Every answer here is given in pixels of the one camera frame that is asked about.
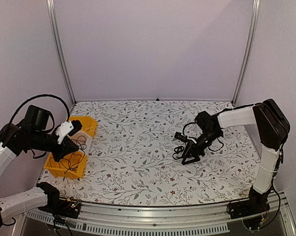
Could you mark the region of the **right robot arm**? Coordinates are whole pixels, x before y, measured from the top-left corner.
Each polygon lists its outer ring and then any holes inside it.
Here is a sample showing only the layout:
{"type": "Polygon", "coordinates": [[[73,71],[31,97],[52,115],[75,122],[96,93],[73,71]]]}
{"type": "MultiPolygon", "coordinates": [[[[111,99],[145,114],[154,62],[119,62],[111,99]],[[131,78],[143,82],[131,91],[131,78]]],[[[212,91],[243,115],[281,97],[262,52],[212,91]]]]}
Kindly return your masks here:
{"type": "Polygon", "coordinates": [[[198,113],[193,121],[202,131],[194,138],[184,132],[174,137],[186,144],[182,164],[197,162],[204,156],[205,149],[223,136],[226,128],[235,126],[254,126],[260,142],[260,164],[249,194],[244,203],[248,214],[268,209],[268,195],[274,189],[273,182],[284,160],[284,145],[291,130],[290,123],[273,99],[242,105],[210,115],[206,111],[198,113]]]}

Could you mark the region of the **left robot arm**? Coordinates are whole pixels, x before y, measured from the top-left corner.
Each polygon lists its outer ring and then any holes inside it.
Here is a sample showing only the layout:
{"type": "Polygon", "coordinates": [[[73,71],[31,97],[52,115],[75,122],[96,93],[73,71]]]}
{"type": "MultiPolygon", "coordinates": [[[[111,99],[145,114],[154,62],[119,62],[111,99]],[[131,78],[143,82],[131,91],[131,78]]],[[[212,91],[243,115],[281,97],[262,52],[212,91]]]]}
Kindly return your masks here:
{"type": "MultiPolygon", "coordinates": [[[[13,124],[10,120],[0,130],[0,176],[21,152],[39,150],[43,152],[42,157],[51,153],[54,161],[59,162],[79,150],[71,136],[82,129],[81,122],[66,120],[47,129],[49,120],[54,121],[50,111],[30,105],[19,123],[13,124]]],[[[59,197],[55,187],[42,182],[28,191],[0,198],[0,228],[8,226],[8,220],[34,208],[42,207],[53,214],[60,213],[64,204],[59,197]]]]}

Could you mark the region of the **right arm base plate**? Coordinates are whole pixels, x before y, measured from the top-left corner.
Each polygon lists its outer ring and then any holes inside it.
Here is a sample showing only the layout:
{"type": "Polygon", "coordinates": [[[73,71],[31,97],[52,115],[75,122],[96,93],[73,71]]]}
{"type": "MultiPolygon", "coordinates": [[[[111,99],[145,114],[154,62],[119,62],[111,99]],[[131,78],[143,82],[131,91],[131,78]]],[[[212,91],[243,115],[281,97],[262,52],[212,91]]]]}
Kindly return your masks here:
{"type": "Polygon", "coordinates": [[[226,207],[226,212],[230,215],[231,219],[237,219],[255,214],[268,212],[270,206],[268,201],[261,203],[261,205],[252,205],[249,200],[232,200],[226,207]]]}

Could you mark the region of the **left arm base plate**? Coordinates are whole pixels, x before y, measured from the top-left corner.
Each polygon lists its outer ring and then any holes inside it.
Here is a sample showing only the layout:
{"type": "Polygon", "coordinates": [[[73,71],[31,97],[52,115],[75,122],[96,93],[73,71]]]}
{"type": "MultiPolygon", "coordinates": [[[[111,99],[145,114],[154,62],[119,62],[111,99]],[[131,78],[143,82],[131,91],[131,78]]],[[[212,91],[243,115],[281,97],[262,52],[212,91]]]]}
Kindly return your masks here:
{"type": "Polygon", "coordinates": [[[59,199],[54,207],[46,205],[38,209],[56,216],[78,219],[81,210],[81,199],[59,199]]]}

